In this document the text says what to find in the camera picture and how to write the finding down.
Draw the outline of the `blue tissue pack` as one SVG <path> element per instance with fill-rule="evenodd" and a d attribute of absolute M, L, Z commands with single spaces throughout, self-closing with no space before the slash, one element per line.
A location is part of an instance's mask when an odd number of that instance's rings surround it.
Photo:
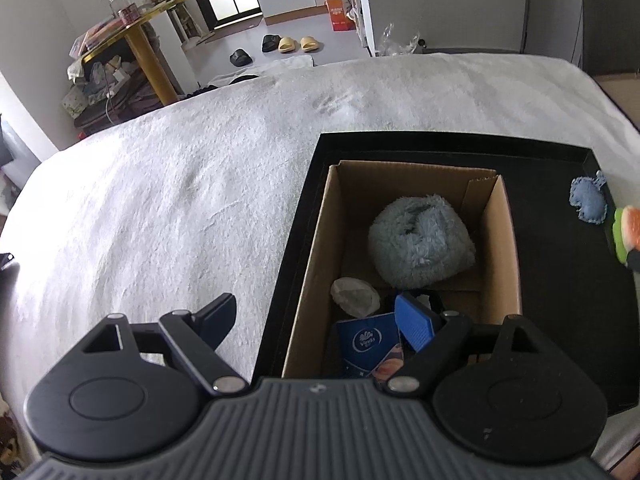
<path fill-rule="evenodd" d="M 342 377 L 385 382 L 405 364 L 393 313 L 337 322 L 334 328 Z"/>

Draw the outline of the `fluffy grey-blue plush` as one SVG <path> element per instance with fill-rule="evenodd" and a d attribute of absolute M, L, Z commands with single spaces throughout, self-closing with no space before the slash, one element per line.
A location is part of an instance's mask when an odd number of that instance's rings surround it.
<path fill-rule="evenodd" d="M 442 196 L 401 197 L 369 228 L 368 251 L 376 272 L 398 289 L 448 280 L 475 264 L 468 229 Z"/>

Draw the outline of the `orange cardboard box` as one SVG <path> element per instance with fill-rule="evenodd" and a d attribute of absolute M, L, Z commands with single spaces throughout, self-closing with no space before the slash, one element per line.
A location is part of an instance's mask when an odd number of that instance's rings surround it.
<path fill-rule="evenodd" d="M 326 10 L 334 32 L 349 32 L 356 28 L 354 21 L 347 16 L 343 0 L 326 0 Z"/>

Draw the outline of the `plush hamburger toy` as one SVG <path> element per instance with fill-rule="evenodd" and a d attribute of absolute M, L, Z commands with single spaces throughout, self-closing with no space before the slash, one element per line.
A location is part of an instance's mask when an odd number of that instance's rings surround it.
<path fill-rule="evenodd" d="M 640 209 L 617 208 L 612 227 L 618 261 L 636 273 L 640 272 Z"/>

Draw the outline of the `black slipper far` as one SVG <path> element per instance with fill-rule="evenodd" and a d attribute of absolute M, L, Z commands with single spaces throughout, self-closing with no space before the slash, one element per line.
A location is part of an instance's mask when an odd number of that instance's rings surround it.
<path fill-rule="evenodd" d="M 277 51 L 281 37 L 279 35 L 267 34 L 262 37 L 262 53 Z"/>

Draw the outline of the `blue denim stuffed toy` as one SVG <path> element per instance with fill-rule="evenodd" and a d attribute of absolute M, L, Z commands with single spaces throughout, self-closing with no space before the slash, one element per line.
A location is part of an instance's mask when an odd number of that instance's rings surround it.
<path fill-rule="evenodd" d="M 594 177 L 577 177 L 570 184 L 570 206 L 577 210 L 578 219 L 590 224 L 602 224 L 608 213 L 608 204 L 602 188 L 606 177 L 601 170 Z"/>

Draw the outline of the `gold round side table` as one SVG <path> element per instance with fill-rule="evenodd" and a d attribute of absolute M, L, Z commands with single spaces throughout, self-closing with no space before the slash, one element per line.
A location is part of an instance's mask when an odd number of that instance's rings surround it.
<path fill-rule="evenodd" d="M 186 0 L 166 0 L 157 3 L 149 11 L 142 15 L 137 21 L 125 26 L 119 32 L 106 38 L 93 49 L 85 53 L 80 59 L 81 62 L 87 63 L 96 58 L 100 53 L 116 44 L 117 41 L 125 38 L 131 52 L 138 61 L 142 72 L 148 78 L 154 92 L 160 99 L 163 106 L 174 104 L 178 101 L 178 94 L 170 82 L 166 72 L 160 65 L 160 61 L 149 43 L 148 37 L 145 35 L 142 26 L 157 15 L 172 10 L 178 3 L 184 3 Z"/>

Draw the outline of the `brown cardboard box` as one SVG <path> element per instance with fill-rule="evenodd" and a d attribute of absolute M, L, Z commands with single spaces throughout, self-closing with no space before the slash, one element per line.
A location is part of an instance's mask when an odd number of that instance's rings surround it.
<path fill-rule="evenodd" d="M 285 378 L 341 374 L 331 294 L 372 299 L 369 318 L 410 292 L 480 324 L 523 311 L 503 177 L 485 168 L 342 160 L 330 167 L 283 365 Z"/>

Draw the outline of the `grey crumpled soft ball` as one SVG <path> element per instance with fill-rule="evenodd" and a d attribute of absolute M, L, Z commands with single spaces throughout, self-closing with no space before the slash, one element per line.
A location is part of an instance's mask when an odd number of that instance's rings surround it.
<path fill-rule="evenodd" d="M 378 292 L 358 278 L 338 278 L 332 283 L 330 294 L 333 301 L 353 318 L 366 318 L 381 305 Z"/>

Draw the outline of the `black slipper near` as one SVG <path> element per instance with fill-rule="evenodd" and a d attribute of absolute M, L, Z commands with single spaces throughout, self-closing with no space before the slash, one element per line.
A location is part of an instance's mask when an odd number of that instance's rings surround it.
<path fill-rule="evenodd" d="M 244 67 L 253 63 L 252 57 L 244 49 L 236 49 L 229 61 L 235 67 Z"/>

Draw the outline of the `yellow slipper left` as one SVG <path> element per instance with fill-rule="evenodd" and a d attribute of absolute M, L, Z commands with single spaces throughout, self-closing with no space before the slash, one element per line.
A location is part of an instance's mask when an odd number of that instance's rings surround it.
<path fill-rule="evenodd" d="M 296 41 L 291 37 L 282 37 L 278 44 L 280 53 L 292 53 L 296 51 Z"/>

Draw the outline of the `small grey soft piece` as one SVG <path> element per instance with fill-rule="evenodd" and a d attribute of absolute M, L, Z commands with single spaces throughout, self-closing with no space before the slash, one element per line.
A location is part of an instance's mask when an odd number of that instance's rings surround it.
<path fill-rule="evenodd" d="M 426 307 L 428 310 L 432 310 L 430 297 L 427 295 L 420 295 L 416 297 L 416 300 L 422 304 L 422 306 Z"/>

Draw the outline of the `glass jar red label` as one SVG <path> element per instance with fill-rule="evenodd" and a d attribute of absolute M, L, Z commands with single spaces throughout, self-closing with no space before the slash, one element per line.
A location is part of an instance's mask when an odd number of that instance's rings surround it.
<path fill-rule="evenodd" d="M 136 0 L 108 0 L 115 18 L 119 18 L 122 24 L 129 26 L 141 18 Z"/>

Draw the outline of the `cluttered pile under table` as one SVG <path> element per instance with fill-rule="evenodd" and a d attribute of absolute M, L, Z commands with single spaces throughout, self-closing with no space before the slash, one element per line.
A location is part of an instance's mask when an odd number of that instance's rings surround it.
<path fill-rule="evenodd" d="M 67 67 L 70 90 L 63 110 L 81 136 L 91 136 L 163 106 L 131 53 L 80 58 Z"/>

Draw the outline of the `black shallow tray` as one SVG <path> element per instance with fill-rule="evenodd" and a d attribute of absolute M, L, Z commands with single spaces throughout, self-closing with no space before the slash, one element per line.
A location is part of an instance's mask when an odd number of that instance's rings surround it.
<path fill-rule="evenodd" d="M 300 192 L 254 378 L 283 370 L 321 196 L 341 160 L 420 162 L 495 169 L 506 182 L 521 293 L 533 321 L 597 384 L 611 414 L 639 397 L 636 274 L 616 258 L 608 223 L 582 222 L 568 203 L 570 181 L 599 168 L 590 148 L 513 136 L 445 131 L 323 133 Z"/>

